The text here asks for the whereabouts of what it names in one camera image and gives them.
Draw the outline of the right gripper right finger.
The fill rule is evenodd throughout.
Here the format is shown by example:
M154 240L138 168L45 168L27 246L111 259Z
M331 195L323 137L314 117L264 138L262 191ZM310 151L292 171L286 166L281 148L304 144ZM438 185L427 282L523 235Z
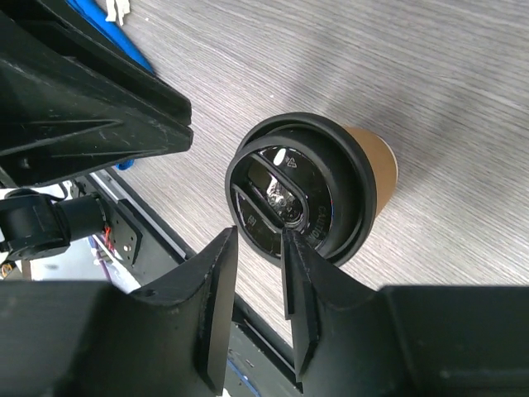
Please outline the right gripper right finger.
M306 396L525 396L528 290L373 290L282 235L285 317Z

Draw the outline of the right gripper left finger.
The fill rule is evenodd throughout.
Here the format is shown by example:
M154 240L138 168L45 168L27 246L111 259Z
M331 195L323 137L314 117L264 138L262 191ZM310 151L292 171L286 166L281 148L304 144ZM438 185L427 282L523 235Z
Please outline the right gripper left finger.
M229 227L131 293L107 282L3 282L2 395L221 395L237 265Z

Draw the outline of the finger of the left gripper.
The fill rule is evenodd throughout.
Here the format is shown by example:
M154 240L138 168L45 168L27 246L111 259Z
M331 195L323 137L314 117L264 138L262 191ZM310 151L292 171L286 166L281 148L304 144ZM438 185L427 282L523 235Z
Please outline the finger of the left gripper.
M1 4L1 183L187 151L192 107L66 1Z

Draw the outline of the black plastic cup lid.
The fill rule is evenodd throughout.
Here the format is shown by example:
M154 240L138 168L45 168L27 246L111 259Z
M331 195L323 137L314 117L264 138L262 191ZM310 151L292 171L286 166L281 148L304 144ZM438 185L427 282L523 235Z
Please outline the black plastic cup lid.
M369 235L378 204L374 167L359 141L309 112L254 126L228 166L225 192L243 239L273 265L280 264L286 230L344 265Z

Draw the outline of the brown paper coffee cup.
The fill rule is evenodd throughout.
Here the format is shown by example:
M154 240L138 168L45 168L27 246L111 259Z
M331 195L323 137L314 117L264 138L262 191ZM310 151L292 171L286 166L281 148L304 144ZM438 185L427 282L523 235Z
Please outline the brown paper coffee cup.
M360 144L374 173L377 206L375 216L384 210L398 183L398 162L389 144L380 136L358 127L345 127Z

